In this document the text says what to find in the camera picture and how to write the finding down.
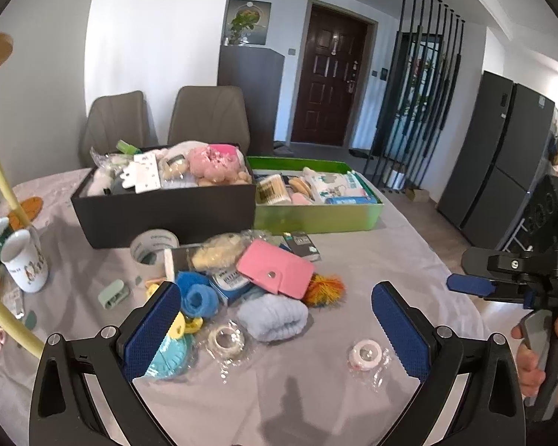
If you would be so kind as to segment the cotton swab bag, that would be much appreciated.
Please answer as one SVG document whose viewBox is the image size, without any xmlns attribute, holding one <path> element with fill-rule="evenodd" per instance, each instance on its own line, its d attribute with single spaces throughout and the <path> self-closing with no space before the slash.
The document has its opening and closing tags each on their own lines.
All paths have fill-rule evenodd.
<svg viewBox="0 0 558 446">
<path fill-rule="evenodd" d="M 256 201 L 264 206 L 291 203 L 290 194 L 280 174 L 266 176 L 257 182 Z"/>
</svg>

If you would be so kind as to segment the white medical cotton swab pack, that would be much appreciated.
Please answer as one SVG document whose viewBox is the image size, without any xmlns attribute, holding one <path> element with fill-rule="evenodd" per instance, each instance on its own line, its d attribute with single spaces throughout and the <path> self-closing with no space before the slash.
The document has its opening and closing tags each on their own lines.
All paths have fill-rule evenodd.
<svg viewBox="0 0 558 446">
<path fill-rule="evenodd" d="M 304 167 L 302 178 L 310 186 L 313 198 L 319 203 L 344 203 L 347 199 L 369 197 L 354 171 L 342 174 L 319 172 Z"/>
</svg>

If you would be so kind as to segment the mint green clip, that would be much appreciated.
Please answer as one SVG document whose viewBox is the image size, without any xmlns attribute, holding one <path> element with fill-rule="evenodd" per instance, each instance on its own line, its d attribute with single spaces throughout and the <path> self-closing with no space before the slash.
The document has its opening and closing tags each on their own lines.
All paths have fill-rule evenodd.
<svg viewBox="0 0 558 446">
<path fill-rule="evenodd" d="M 116 307 L 130 295 L 129 288 L 121 279 L 116 279 L 100 291 L 97 299 L 103 309 L 110 310 Z"/>
</svg>

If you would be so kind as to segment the teal knitted coaster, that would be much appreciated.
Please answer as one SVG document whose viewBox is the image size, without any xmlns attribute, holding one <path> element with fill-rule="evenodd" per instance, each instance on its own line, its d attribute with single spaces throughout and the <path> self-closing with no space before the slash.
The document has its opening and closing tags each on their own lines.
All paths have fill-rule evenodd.
<svg viewBox="0 0 558 446">
<path fill-rule="evenodd" d="M 152 379 L 169 379 L 185 371 L 193 348 L 191 335 L 174 339 L 166 335 L 145 372 Z"/>
</svg>

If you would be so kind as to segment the black refrigerator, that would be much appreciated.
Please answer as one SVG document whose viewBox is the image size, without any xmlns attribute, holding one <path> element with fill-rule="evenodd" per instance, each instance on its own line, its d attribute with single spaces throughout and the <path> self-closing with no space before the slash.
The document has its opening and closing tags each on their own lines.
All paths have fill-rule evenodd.
<svg viewBox="0 0 558 446">
<path fill-rule="evenodd" d="M 547 171 L 554 101 L 484 71 L 437 210 L 475 247 L 502 249 Z"/>
</svg>

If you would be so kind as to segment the pink white tape roll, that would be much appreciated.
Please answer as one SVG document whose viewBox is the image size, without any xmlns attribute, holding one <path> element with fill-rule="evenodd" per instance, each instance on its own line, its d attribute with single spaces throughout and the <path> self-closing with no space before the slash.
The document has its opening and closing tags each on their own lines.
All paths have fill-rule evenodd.
<svg viewBox="0 0 558 446">
<path fill-rule="evenodd" d="M 350 367 L 359 372 L 372 371 L 381 363 L 382 358 L 383 349 L 381 345 L 372 339 L 358 341 L 347 355 Z"/>
</svg>

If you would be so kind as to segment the grey table cloth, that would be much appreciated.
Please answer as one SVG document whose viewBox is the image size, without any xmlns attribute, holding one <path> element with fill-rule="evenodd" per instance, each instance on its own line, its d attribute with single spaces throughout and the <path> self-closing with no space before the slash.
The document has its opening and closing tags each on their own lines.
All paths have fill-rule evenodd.
<svg viewBox="0 0 558 446">
<path fill-rule="evenodd" d="M 78 223 L 71 196 L 84 170 L 19 184 L 18 198 L 39 196 L 36 218 L 50 277 L 24 305 L 36 314 L 35 334 L 92 337 L 120 324 L 145 300 L 127 250 L 95 250 Z M 347 288 L 336 307 L 311 312 L 306 330 L 274 345 L 256 346 L 238 365 L 222 366 L 205 349 L 184 374 L 167 381 L 142 378 L 136 388 L 180 445 L 371 445 L 397 419 L 417 382 L 396 360 L 378 382 L 352 372 L 347 353 L 359 340 L 386 337 L 371 308 L 373 287 L 391 282 L 433 324 L 463 337 L 489 331 L 469 297 L 450 292 L 449 269 L 402 213 L 386 203 L 374 230 L 317 235 L 323 275 Z M 103 309 L 97 296 L 121 279 L 130 295 Z"/>
</svg>

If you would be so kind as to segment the white printed mug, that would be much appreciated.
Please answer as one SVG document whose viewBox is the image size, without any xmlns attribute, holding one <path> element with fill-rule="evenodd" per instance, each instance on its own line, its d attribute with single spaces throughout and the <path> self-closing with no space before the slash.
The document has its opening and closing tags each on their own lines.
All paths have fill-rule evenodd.
<svg viewBox="0 0 558 446">
<path fill-rule="evenodd" d="M 11 234 L 1 248 L 0 258 L 22 291 L 37 293 L 46 285 L 49 267 L 35 227 Z"/>
</svg>

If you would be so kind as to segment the blue sponge roll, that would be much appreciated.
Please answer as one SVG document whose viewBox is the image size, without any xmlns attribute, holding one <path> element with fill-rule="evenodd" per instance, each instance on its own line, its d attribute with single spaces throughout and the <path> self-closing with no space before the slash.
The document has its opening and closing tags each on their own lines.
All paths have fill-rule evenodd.
<svg viewBox="0 0 558 446">
<path fill-rule="evenodd" d="M 189 317 L 211 319 L 218 313 L 218 293 L 207 276 L 195 272 L 179 272 L 175 283 L 180 290 L 181 312 Z"/>
</svg>

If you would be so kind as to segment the small clear tape roll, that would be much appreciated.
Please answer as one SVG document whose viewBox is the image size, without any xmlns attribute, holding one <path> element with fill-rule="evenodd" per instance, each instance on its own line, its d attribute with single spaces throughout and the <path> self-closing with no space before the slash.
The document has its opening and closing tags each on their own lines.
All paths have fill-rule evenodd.
<svg viewBox="0 0 558 446">
<path fill-rule="evenodd" d="M 249 339 L 238 324 L 228 321 L 207 332 L 204 347 L 215 361 L 238 362 L 248 357 Z"/>
</svg>

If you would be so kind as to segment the orange yellow koosh ball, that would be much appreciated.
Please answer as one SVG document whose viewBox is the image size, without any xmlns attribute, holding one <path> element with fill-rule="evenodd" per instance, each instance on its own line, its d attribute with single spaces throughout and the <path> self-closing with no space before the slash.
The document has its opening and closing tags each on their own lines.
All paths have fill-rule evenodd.
<svg viewBox="0 0 558 446">
<path fill-rule="evenodd" d="M 339 302 L 345 292 L 346 287 L 339 276 L 314 274 L 302 302 L 312 308 L 326 307 Z"/>
</svg>

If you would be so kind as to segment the blue tissue packet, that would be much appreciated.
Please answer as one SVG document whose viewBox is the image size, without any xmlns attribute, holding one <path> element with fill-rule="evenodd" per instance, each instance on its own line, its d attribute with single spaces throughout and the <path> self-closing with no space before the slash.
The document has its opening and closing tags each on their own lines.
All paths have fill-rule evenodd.
<svg viewBox="0 0 558 446">
<path fill-rule="evenodd" d="M 325 204 L 334 204 L 335 206 L 352 206 L 353 204 L 376 204 L 377 199 L 371 196 L 335 196 L 325 200 Z"/>
</svg>

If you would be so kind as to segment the cream sponge in bag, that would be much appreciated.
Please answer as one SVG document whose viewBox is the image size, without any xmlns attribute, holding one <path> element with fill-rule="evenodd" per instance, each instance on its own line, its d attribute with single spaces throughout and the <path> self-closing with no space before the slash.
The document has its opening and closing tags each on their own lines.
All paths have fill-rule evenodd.
<svg viewBox="0 0 558 446">
<path fill-rule="evenodd" d="M 225 269 L 232 267 L 245 249 L 246 245 L 241 235 L 218 235 L 196 249 L 191 263 L 196 271 Z"/>
</svg>

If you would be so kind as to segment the light blue fluffy cloth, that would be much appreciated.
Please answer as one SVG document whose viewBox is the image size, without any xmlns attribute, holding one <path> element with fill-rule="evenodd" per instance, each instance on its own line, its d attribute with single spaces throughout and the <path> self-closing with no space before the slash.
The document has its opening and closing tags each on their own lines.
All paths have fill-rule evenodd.
<svg viewBox="0 0 558 446">
<path fill-rule="evenodd" d="M 274 342 L 301 334 L 308 314 L 308 308 L 301 301 L 264 294 L 242 303 L 237 318 L 256 341 Z"/>
</svg>

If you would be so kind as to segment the pink snap wallet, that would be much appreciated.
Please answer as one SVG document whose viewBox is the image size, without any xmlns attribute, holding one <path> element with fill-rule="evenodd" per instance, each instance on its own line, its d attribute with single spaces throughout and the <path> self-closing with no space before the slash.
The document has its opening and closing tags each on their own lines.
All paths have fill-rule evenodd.
<svg viewBox="0 0 558 446">
<path fill-rule="evenodd" d="M 314 274 L 314 264 L 264 240 L 254 240 L 235 264 L 253 284 L 274 295 L 301 300 Z"/>
</svg>

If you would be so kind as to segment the dark tissue pack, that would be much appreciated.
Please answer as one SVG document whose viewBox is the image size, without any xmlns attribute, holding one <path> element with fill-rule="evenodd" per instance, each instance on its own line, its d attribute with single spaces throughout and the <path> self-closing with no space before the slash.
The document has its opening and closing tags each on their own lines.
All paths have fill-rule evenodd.
<svg viewBox="0 0 558 446">
<path fill-rule="evenodd" d="M 284 244 L 281 245 L 281 248 L 302 259 L 306 259 L 309 262 L 320 260 L 318 248 L 305 232 L 284 233 L 283 242 Z"/>
</svg>

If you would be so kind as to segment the black cardboard box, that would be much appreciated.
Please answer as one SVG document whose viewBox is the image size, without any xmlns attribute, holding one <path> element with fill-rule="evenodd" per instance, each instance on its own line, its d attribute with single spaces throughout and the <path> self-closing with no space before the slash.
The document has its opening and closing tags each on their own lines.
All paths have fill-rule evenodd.
<svg viewBox="0 0 558 446">
<path fill-rule="evenodd" d="M 169 230 L 181 244 L 191 244 L 252 227 L 256 185 L 245 155 L 238 181 L 200 187 L 187 158 L 164 158 L 172 146 L 90 151 L 94 168 L 71 203 L 93 248 L 125 248 L 154 229 Z"/>
</svg>

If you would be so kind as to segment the tan swirl plush bun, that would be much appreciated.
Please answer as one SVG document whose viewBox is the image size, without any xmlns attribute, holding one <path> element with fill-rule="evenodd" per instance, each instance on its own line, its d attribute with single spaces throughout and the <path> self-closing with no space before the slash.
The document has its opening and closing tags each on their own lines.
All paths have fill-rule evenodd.
<svg viewBox="0 0 558 446">
<path fill-rule="evenodd" d="M 298 192 L 311 196 L 311 189 L 308 184 L 300 177 L 291 177 L 288 180 L 289 184 L 296 189 Z"/>
</svg>

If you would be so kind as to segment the black slat room divider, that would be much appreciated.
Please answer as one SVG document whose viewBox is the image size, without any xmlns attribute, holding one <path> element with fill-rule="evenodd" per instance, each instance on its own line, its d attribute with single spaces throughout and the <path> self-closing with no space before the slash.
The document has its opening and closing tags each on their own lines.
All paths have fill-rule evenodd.
<svg viewBox="0 0 558 446">
<path fill-rule="evenodd" d="M 466 21 L 443 0 L 402 0 L 391 67 L 364 174 L 379 189 L 417 189 L 452 106 Z"/>
</svg>

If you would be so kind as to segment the green cardboard box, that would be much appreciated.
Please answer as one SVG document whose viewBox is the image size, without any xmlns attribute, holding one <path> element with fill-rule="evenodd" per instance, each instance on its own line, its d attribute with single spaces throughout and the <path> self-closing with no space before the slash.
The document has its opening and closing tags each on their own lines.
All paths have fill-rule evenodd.
<svg viewBox="0 0 558 446">
<path fill-rule="evenodd" d="M 257 176 L 281 174 L 287 177 L 299 177 L 304 167 L 314 171 L 345 174 L 354 171 L 344 162 L 315 160 L 305 158 L 249 156 L 250 167 Z M 354 171 L 369 196 L 377 199 L 376 204 L 353 204 L 352 206 L 335 206 L 334 204 L 275 204 L 264 206 L 256 204 L 254 226 L 269 230 L 275 235 L 284 232 L 306 232 L 307 234 L 330 234 L 345 232 L 362 232 L 372 230 L 382 214 L 384 203 L 378 191 L 363 176 Z"/>
</svg>

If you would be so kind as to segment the pink plush toy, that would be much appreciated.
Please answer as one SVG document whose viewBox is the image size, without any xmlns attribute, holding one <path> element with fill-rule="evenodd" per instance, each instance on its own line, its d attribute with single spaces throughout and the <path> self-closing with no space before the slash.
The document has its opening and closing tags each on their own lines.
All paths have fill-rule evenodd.
<svg viewBox="0 0 558 446">
<path fill-rule="evenodd" d="M 232 156 L 238 159 L 240 165 L 245 164 L 245 157 L 242 154 L 242 151 L 234 145 L 231 144 L 207 144 L 205 142 L 188 140 L 180 142 L 166 150 L 164 158 L 167 160 L 172 160 L 177 158 L 178 156 L 182 156 L 183 158 L 187 158 L 189 153 L 193 149 L 200 149 L 204 147 L 210 147 L 217 151 L 221 155 Z"/>
</svg>

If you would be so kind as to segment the pink flower plush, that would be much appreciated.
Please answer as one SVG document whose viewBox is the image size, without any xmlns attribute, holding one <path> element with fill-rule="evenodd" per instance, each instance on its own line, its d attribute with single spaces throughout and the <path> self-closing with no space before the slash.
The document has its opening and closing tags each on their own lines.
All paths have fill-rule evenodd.
<svg viewBox="0 0 558 446">
<path fill-rule="evenodd" d="M 233 184 L 242 172 L 237 158 L 221 155 L 210 147 L 193 149 L 187 160 L 189 171 L 200 187 Z"/>
</svg>

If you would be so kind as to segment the far brown dining chair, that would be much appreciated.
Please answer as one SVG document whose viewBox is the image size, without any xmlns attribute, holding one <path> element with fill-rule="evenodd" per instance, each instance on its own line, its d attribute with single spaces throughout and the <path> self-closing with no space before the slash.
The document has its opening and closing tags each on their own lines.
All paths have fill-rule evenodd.
<svg viewBox="0 0 558 446">
<path fill-rule="evenodd" d="M 90 149 L 106 154 L 115 151 L 120 140 L 139 148 L 156 144 L 147 102 L 141 91 L 104 96 L 92 103 L 87 121 L 80 132 L 80 163 L 83 167 L 93 167 Z"/>
</svg>

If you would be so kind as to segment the brown dining chair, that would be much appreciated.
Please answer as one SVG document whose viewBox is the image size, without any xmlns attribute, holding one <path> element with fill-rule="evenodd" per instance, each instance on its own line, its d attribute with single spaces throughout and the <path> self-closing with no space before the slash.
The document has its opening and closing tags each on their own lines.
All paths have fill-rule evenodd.
<svg viewBox="0 0 558 446">
<path fill-rule="evenodd" d="M 147 102 L 141 91 L 104 96 L 92 103 L 87 121 L 80 132 L 80 163 L 83 167 L 93 167 L 90 149 L 106 154 L 115 151 L 120 140 L 139 148 L 156 144 Z"/>
<path fill-rule="evenodd" d="M 243 92 L 233 85 L 187 85 L 178 91 L 167 144 L 184 141 L 237 145 L 243 153 L 251 144 Z"/>
</svg>

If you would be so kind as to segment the dark wooden door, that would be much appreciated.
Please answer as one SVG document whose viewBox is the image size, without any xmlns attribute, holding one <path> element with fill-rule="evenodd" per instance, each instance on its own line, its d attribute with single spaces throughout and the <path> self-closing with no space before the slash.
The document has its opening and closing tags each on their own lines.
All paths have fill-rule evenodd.
<svg viewBox="0 0 558 446">
<path fill-rule="evenodd" d="M 351 11 L 310 3 L 291 141 L 337 147 L 350 143 L 377 26 Z"/>
</svg>

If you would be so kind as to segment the near brown dining chair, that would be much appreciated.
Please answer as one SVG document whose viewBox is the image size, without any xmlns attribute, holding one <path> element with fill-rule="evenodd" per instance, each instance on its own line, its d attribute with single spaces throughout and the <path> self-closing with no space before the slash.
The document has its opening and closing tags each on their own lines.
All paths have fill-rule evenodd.
<svg viewBox="0 0 558 446">
<path fill-rule="evenodd" d="M 187 85 L 178 91 L 167 144 L 184 141 L 237 145 L 243 153 L 251 144 L 243 92 L 233 85 Z"/>
</svg>

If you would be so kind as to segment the dark cabinet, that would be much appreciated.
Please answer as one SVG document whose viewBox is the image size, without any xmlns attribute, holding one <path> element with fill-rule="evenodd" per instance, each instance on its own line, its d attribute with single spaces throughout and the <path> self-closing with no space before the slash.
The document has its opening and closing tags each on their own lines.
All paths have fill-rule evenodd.
<svg viewBox="0 0 558 446">
<path fill-rule="evenodd" d="M 221 47 L 218 84 L 242 90 L 251 136 L 249 155 L 273 154 L 284 61 L 283 54 L 267 47 Z"/>
</svg>

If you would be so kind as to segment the potted green plant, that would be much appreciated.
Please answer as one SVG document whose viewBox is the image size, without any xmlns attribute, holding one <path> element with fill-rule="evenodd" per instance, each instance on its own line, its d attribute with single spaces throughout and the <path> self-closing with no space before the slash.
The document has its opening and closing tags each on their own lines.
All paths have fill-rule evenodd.
<svg viewBox="0 0 558 446">
<path fill-rule="evenodd" d="M 239 10 L 228 29 L 228 45 L 244 45 L 248 43 L 248 35 L 255 29 L 260 20 L 260 13 L 250 8 Z"/>
</svg>

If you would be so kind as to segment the framed wall picture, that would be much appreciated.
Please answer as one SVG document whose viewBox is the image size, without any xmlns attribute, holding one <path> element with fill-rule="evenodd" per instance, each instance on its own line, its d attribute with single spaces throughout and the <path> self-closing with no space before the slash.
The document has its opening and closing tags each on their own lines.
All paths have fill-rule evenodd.
<svg viewBox="0 0 558 446">
<path fill-rule="evenodd" d="M 228 0 L 225 45 L 265 45 L 272 4 L 258 0 Z"/>
</svg>

